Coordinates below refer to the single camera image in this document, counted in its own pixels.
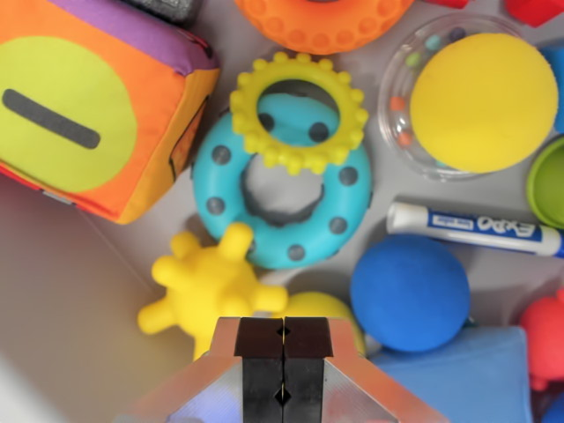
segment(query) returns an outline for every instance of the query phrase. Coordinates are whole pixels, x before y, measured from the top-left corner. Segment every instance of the yellow bumpy ring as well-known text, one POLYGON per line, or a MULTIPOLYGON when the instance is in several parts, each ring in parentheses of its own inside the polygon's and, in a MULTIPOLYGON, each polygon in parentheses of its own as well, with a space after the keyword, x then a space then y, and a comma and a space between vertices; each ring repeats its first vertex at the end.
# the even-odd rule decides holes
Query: yellow bumpy ring
POLYGON ((253 68, 254 72, 239 75, 238 89, 231 93, 233 130, 243 135, 247 153, 263 155, 267 167, 286 166, 289 174, 299 174, 304 168, 322 174, 328 164, 342 165, 349 152, 360 146, 368 112, 361 106, 364 93, 351 88, 348 72, 335 72, 329 59, 316 63, 308 54, 299 53, 291 59, 283 52, 276 53, 272 62, 255 60, 253 68), (258 119, 256 105, 266 89, 292 79, 319 86, 337 104, 340 115, 337 132, 319 145, 304 147, 283 143, 272 137, 258 119))

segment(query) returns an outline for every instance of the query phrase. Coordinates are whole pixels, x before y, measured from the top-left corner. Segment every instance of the green cup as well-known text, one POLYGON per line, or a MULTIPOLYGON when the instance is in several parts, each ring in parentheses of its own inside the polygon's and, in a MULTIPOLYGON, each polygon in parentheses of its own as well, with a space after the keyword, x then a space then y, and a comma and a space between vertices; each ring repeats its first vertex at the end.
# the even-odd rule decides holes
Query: green cup
POLYGON ((527 198, 540 220, 564 229, 564 137, 549 144, 535 159, 527 181, 527 198))

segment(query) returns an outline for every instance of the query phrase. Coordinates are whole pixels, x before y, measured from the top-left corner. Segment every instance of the blue foam ball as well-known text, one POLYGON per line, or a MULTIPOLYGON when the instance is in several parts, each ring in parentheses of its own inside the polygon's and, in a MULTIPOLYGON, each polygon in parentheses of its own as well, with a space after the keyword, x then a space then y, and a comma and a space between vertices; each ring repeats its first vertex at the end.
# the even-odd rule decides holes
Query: blue foam ball
POLYGON ((352 275, 351 299, 365 332, 404 352, 449 342, 470 312, 463 266, 439 242, 416 235, 371 247, 352 275))

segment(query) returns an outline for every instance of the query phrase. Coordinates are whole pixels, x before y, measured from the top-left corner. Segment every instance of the teal toy ring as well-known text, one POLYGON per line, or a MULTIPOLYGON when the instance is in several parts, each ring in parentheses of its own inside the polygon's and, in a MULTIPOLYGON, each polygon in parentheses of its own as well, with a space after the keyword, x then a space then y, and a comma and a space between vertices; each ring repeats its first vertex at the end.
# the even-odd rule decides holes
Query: teal toy ring
MULTIPOLYGON (((339 125, 338 114, 321 102, 289 94, 269 94, 258 104, 263 125, 280 140, 312 146, 339 125)), ((283 226, 248 210, 241 178, 254 157, 234 134, 232 115, 222 116, 206 136, 194 166, 197 209, 208 232, 220 238, 229 224, 252 227, 249 261, 267 269, 301 267, 335 254, 353 236, 370 204, 372 175, 364 146, 341 166, 328 165, 323 194, 308 219, 283 226)))

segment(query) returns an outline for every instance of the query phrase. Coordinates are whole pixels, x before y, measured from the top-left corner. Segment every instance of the yellow ball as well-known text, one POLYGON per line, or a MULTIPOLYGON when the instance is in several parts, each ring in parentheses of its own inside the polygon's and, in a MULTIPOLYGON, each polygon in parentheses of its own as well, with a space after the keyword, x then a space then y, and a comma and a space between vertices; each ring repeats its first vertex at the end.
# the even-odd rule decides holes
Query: yellow ball
POLYGON ((354 333, 354 344, 362 355, 366 354, 364 336, 359 325, 354 320, 351 309, 344 302, 327 293, 297 293, 288 300, 286 309, 273 313, 273 318, 282 317, 336 317, 351 322, 354 333))
POLYGON ((532 154, 549 134, 558 87, 527 42, 481 33, 450 44, 413 88, 412 125, 421 145, 453 168, 486 173, 532 154))

